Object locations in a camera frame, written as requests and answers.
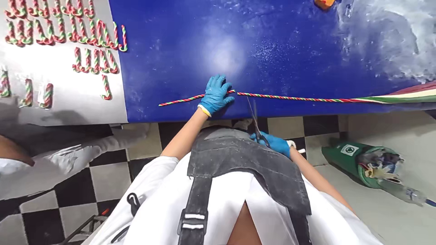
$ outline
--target gloved hand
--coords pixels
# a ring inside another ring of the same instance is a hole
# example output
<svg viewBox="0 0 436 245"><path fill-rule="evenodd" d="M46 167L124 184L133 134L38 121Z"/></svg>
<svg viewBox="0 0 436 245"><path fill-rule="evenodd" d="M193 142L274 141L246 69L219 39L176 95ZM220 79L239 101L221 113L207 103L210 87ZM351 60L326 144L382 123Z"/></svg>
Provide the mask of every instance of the gloved hand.
<svg viewBox="0 0 436 245"><path fill-rule="evenodd" d="M266 140L269 142L269 146L271 147L271 149L275 150L278 153L281 153L285 156L287 156L288 158L290 158L290 148L288 143L286 142L286 140L283 140L281 138L275 137L273 135L269 135L267 133L264 132L260 132L265 138ZM256 141L256 133L253 133L250 136L250 139ZM261 145L266 145L265 141L260 140L260 142L258 142Z"/></svg>
<svg viewBox="0 0 436 245"><path fill-rule="evenodd" d="M225 75L216 75L211 77L206 85L206 93L204 98L201 99L200 104L198 104L198 107L200 107L208 116L212 116L213 113L235 100L235 98L231 96L224 98L227 94L228 88L232 85L230 82L223 85L222 82L224 80Z"/></svg>

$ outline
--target green recycling label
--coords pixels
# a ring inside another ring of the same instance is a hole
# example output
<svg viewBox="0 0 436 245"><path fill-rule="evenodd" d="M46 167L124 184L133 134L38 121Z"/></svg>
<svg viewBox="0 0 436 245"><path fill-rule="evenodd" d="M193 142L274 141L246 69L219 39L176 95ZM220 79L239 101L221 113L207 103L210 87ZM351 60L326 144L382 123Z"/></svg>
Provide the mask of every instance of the green recycling label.
<svg viewBox="0 0 436 245"><path fill-rule="evenodd" d="M359 149L359 147L356 146L352 146L352 145L345 145L342 150L341 153L345 154L345 155L349 155L349 156L353 156L354 153Z"/></svg>

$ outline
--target green trash bin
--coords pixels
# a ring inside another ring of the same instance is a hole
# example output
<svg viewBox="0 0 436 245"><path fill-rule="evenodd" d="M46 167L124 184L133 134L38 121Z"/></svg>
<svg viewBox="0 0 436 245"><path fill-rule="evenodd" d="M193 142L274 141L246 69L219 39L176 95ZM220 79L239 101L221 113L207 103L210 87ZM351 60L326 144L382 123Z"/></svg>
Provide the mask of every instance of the green trash bin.
<svg viewBox="0 0 436 245"><path fill-rule="evenodd" d="M322 147L321 152L327 162L338 165L343 170L360 179L366 186L380 189L377 179L365 176L365 169L360 166L356 157L362 153L375 151L378 149L388 149L381 146L370 146L356 142L340 142L335 146Z"/></svg>

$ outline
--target blue work surface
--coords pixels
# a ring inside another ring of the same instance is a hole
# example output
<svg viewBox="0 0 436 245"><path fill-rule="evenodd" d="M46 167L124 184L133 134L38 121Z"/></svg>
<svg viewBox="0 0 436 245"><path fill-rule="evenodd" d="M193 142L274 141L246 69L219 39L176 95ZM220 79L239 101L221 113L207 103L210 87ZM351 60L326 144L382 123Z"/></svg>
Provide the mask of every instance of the blue work surface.
<svg viewBox="0 0 436 245"><path fill-rule="evenodd" d="M343 58L334 8L313 0L109 0L126 26L120 52L129 122L188 120L212 75L226 74L238 92L306 98L385 95L419 84L389 80L368 65L374 55ZM247 118L245 96L216 118ZM435 103L380 105L256 98L258 116L281 117L434 109Z"/></svg>

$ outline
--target white powder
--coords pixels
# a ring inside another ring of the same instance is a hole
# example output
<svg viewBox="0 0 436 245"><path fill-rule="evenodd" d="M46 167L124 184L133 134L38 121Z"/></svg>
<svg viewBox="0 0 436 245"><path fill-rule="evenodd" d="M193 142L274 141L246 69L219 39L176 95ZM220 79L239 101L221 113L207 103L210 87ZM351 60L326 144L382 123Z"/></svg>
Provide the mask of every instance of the white powder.
<svg viewBox="0 0 436 245"><path fill-rule="evenodd" d="M358 54L377 76L436 79L436 0L343 0L336 9L344 60Z"/></svg>

